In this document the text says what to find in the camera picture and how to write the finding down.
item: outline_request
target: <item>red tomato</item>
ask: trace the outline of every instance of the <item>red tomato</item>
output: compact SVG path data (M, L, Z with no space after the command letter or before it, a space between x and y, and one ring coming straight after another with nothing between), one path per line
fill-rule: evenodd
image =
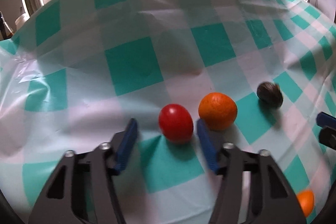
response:
M178 104L169 104L161 109L159 126L167 140L177 144L189 142L194 131L191 115Z

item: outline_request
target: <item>screw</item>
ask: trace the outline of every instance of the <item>screw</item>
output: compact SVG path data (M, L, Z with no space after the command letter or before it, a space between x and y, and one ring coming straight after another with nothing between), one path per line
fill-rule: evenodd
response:
M109 149L110 147L111 147L110 143L102 143L102 144L99 145L99 148L100 148L101 150L107 150L107 149Z
M271 153L268 150L262 149L259 151L259 155L263 157L271 156Z
M223 144L224 149L232 149L234 147L235 147L235 145L233 143L224 143Z
M68 150L64 153L64 156L67 158L73 157L75 154L74 150Z

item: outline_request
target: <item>plastic tablecloth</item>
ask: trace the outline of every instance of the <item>plastic tablecloth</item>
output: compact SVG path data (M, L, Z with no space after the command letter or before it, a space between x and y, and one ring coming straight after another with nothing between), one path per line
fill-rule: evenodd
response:
M169 144L157 118L174 102L196 121L217 91L238 106L219 134L269 150L296 193L311 188L310 221L336 174L315 124L336 113L335 39L303 0L52 0L0 42L0 188L26 221L64 151L90 151L134 117L140 137L115 180L127 223L206 224L220 178L196 136ZM278 111L259 108L262 81L280 85ZM248 174L244 201L247 189Z

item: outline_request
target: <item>orange fruit piece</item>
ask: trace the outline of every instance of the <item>orange fruit piece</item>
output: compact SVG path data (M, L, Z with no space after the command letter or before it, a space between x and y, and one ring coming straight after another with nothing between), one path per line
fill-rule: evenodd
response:
M314 193L312 190L304 190L296 195L305 217L308 217L314 209Z
M211 130L224 130L237 117L237 105L229 96L212 92L206 95L198 107L198 115Z

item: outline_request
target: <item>blue plastic part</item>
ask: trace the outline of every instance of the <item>blue plastic part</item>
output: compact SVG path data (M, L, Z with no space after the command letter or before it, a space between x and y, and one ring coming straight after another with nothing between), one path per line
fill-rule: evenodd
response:
M336 130L336 118L324 112L317 114L316 124L322 128L327 126Z
M208 167L217 175L219 171L217 151L209 138L208 128L202 119L197 121L197 135Z
M131 119L126 130L125 135L115 153L115 167L114 170L118 173L125 170L129 156L132 152L135 141L138 137L138 124L135 119Z

